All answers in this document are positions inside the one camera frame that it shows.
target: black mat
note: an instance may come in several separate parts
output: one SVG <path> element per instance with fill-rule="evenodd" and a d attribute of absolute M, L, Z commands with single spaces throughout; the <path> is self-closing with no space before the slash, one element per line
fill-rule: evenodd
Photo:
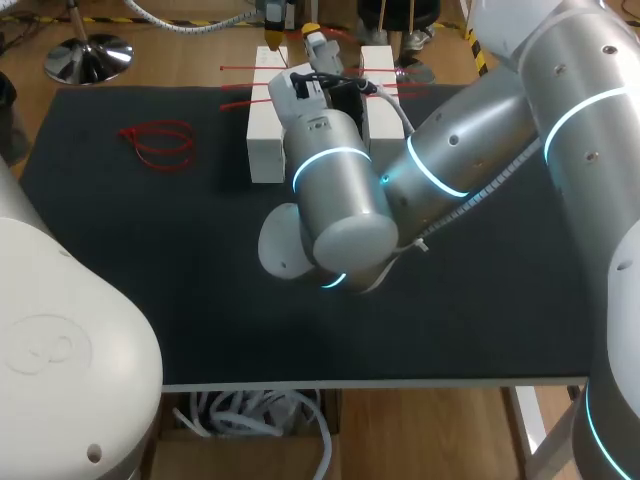
<path fill-rule="evenodd" d="M 415 123 L 457 89 L 405 105 Z M 270 277 L 264 218 L 290 199 L 252 186 L 247 92 L 61 90 L 22 185 L 59 241 L 144 312 L 165 384 L 586 375 L 586 283 L 541 157 L 477 211 L 404 255 L 366 296 Z M 195 128 L 197 160 L 152 171 L 117 132 L 158 119 Z"/>

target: white cable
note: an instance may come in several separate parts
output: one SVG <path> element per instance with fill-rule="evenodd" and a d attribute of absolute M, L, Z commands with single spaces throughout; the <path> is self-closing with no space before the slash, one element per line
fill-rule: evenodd
<path fill-rule="evenodd" d="M 0 0 L 0 8 L 2 7 L 3 3 L 6 2 L 14 2 L 17 0 Z M 251 10 L 249 12 L 245 12 L 242 13 L 238 16 L 235 16 L 233 18 L 230 18 L 228 20 L 224 20 L 222 22 L 216 23 L 214 25 L 206 25 L 204 27 L 180 27 L 178 25 L 172 25 L 170 23 L 167 23 L 163 20 L 160 20 L 159 18 L 154 17 L 153 15 L 151 15 L 149 12 L 147 12 L 146 10 L 144 10 L 140 5 L 138 5 L 134 0 L 124 0 L 124 3 L 134 12 L 136 12 L 138 15 L 140 15 L 142 18 L 148 20 L 149 22 L 153 23 L 154 25 L 160 27 L 160 28 L 164 28 L 165 30 L 169 30 L 171 32 L 175 32 L 175 33 L 185 33 L 187 35 L 200 35 L 203 33 L 209 33 L 209 32 L 215 32 L 216 30 L 222 30 L 224 28 L 228 28 L 231 27 L 233 25 L 235 25 L 236 23 L 240 23 L 240 22 L 244 22 L 247 21 L 253 17 L 255 17 L 256 15 L 259 14 L 258 10 Z"/>
<path fill-rule="evenodd" d="M 0 0 L 0 12 L 2 10 L 6 10 L 7 8 L 13 7 L 20 0 Z"/>
<path fill-rule="evenodd" d="M 404 110 L 400 106 L 400 103 L 395 98 L 393 98 L 387 91 L 385 91 L 382 85 L 376 85 L 376 87 L 378 91 L 375 93 L 375 95 L 379 96 L 380 98 L 384 98 L 393 107 L 393 109 L 396 111 L 396 113 L 400 117 L 400 120 L 402 120 L 402 125 L 404 127 L 405 134 L 411 135 L 413 132 L 415 132 L 415 128 L 413 128 L 413 125 L 411 124 L 411 120 L 409 120 L 409 117 L 407 117 L 407 114 L 404 113 Z"/>
<path fill-rule="evenodd" d="M 511 164 L 505 168 L 500 175 L 498 175 L 489 185 L 484 187 L 478 193 L 476 193 L 471 200 L 463 205 L 460 205 L 453 212 L 445 215 L 437 222 L 431 224 L 421 235 L 422 238 L 428 237 L 432 233 L 440 230 L 445 225 L 453 222 L 456 218 L 464 215 L 473 207 L 478 205 L 482 200 L 487 198 L 493 192 L 495 192 L 507 179 L 515 173 L 515 171 L 522 166 L 522 164 L 533 155 L 536 150 L 542 146 L 542 142 L 537 138 L 531 145 L 529 145 Z"/>
<path fill-rule="evenodd" d="M 235 432 L 236 435 L 241 436 L 271 435 L 274 437 L 281 437 L 284 433 L 281 428 L 272 427 L 260 420 L 255 420 L 251 417 L 247 417 L 246 415 L 240 415 L 239 413 L 215 412 L 211 414 L 211 420 L 213 422 L 229 422 L 233 425 L 240 425 L 247 428 L 246 430 L 225 428 L 225 430 L 227 430 L 225 433 L 228 435 L 233 435 Z"/>
<path fill-rule="evenodd" d="M 191 418 L 193 419 L 193 425 L 198 430 L 198 434 L 201 437 L 211 436 L 207 429 L 202 426 L 200 423 L 200 416 L 198 415 L 198 393 L 192 392 L 189 395 L 189 413 L 191 414 Z"/>
<path fill-rule="evenodd" d="M 270 392 L 257 391 L 237 391 L 237 392 L 221 392 L 211 402 L 209 407 L 209 420 L 211 425 L 215 428 L 214 432 L 207 431 L 200 422 L 200 415 L 204 413 L 208 393 L 203 393 L 200 402 L 198 402 L 198 394 L 192 393 L 189 396 L 189 410 L 191 419 L 188 419 L 177 408 L 173 409 L 174 416 L 191 429 L 196 435 L 209 438 L 212 436 L 218 437 L 237 437 L 237 436 L 256 436 L 256 435 L 270 435 L 270 436 L 283 436 L 284 424 L 289 423 L 289 420 L 293 418 L 300 410 L 299 406 L 304 405 L 311 413 L 312 417 L 318 420 L 318 426 L 320 427 L 320 434 L 322 435 L 322 443 L 324 445 L 324 452 L 322 459 L 316 470 L 313 480 L 322 480 L 331 463 L 332 444 L 331 434 L 327 421 L 320 409 L 320 392 L 316 390 L 316 402 L 305 397 L 300 392 L 291 391 L 279 391 L 273 390 Z M 225 400 L 231 397 L 230 406 L 227 410 L 219 411 Z M 289 418 L 282 418 L 281 425 L 269 425 L 264 421 L 266 412 L 269 411 L 271 405 L 275 402 L 282 400 L 283 397 L 288 398 L 294 402 L 294 408 L 290 409 Z"/>
<path fill-rule="evenodd" d="M 327 420 L 324 418 L 322 410 L 318 408 L 318 405 L 302 395 L 300 392 L 296 392 L 295 390 L 288 390 L 282 393 L 284 393 L 285 396 L 293 398 L 294 400 L 297 400 L 303 405 L 309 407 L 309 409 L 316 415 L 316 418 L 318 419 L 318 426 L 320 427 L 320 434 L 322 435 L 322 443 L 324 444 L 324 452 L 322 453 L 322 459 L 320 460 L 320 465 L 318 465 L 316 474 L 313 476 L 313 480 L 322 480 L 327 474 L 327 470 L 329 470 L 329 464 L 331 463 L 331 454 L 333 453 L 333 447 L 331 444 L 331 433 L 329 433 Z"/>
<path fill-rule="evenodd" d="M 193 433 L 195 433 L 196 435 L 202 437 L 202 438 L 209 438 L 211 437 L 211 434 L 209 432 L 205 431 L 200 431 L 200 429 L 198 429 L 198 427 L 196 427 L 193 422 L 191 420 L 189 420 L 187 417 L 184 416 L 184 414 L 178 410 L 177 408 L 174 408 L 173 410 L 173 414 L 175 415 L 175 417 L 180 420 L 182 423 L 184 423 L 187 427 L 189 427 L 189 429 L 191 429 L 191 431 Z"/>

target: wooden stick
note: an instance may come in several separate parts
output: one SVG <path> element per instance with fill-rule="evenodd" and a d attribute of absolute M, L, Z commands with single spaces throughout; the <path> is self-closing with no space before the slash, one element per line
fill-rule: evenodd
<path fill-rule="evenodd" d="M 413 33 L 413 17 L 416 10 L 416 0 L 411 0 L 409 4 L 409 34 Z"/>
<path fill-rule="evenodd" d="M 387 0 L 382 0 L 382 5 L 380 6 L 380 20 L 378 20 L 378 32 L 382 31 L 382 22 L 384 21 L 385 8 L 387 8 Z"/>

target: metal stand base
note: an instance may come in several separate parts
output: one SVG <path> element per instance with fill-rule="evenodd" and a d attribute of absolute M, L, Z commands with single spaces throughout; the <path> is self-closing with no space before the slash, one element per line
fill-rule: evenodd
<path fill-rule="evenodd" d="M 68 85 L 94 85 L 116 77 L 133 61 L 133 47 L 114 35 L 71 38 L 55 47 L 44 63 L 54 80 Z"/>

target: yellow black tape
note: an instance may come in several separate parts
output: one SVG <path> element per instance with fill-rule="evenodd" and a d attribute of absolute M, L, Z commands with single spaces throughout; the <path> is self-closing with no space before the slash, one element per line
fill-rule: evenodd
<path fill-rule="evenodd" d="M 473 59 L 476 62 L 476 68 L 478 69 L 478 75 L 483 76 L 489 73 L 487 67 L 487 60 L 484 58 L 484 52 L 480 46 L 480 42 L 476 38 L 476 34 L 473 33 L 473 28 L 467 32 L 469 45 L 471 45 L 471 53 L 473 53 Z"/>
<path fill-rule="evenodd" d="M 69 23 L 69 18 L 67 17 L 36 17 L 34 18 L 24 18 L 24 17 L 13 17 L 11 15 L 7 15 L 4 17 L 0 17 L 0 21 L 2 22 L 23 22 L 28 23 L 32 21 L 38 21 L 39 23 Z M 130 23 L 130 24 L 140 24 L 140 25 L 149 25 L 151 22 L 144 18 L 127 18 L 127 17 L 83 17 L 85 23 Z M 206 27 L 207 25 L 215 25 L 220 23 L 217 20 L 163 20 L 164 22 L 170 23 L 172 25 L 176 25 L 178 27 Z M 239 22 L 233 25 L 234 27 L 263 27 L 264 23 L 262 22 Z"/>

